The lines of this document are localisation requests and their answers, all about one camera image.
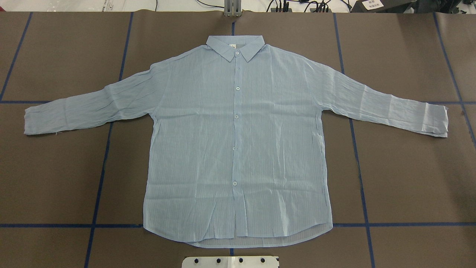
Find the light blue shirt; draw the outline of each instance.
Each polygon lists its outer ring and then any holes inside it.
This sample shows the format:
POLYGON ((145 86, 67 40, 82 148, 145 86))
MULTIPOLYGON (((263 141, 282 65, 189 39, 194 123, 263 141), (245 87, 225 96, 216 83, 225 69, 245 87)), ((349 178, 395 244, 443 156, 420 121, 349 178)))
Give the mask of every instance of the light blue shirt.
POLYGON ((100 91, 30 107, 25 134, 149 114, 144 228, 198 247, 274 247, 332 228, 323 110, 447 135, 446 107, 374 91, 261 36, 210 36, 100 91))

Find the shirt's right sleeve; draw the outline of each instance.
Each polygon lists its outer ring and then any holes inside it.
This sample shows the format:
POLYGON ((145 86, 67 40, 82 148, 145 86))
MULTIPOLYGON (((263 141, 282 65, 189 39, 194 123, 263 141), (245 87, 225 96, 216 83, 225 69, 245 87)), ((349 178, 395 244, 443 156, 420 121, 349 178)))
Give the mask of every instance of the shirt's right sleeve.
POLYGON ((323 64, 306 61, 309 91, 315 103, 356 120, 447 137, 447 107, 375 91, 323 64))
POLYGON ((91 128, 141 117, 157 108, 169 77, 169 63, 158 62, 102 90, 30 107, 25 110, 25 134, 91 128))

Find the white metal plate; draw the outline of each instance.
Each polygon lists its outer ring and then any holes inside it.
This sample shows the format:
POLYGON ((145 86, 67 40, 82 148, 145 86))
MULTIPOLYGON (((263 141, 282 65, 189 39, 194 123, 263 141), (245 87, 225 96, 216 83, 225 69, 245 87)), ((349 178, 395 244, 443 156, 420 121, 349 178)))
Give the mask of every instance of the white metal plate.
POLYGON ((279 257, 187 257, 182 262, 182 268, 279 268, 279 257))

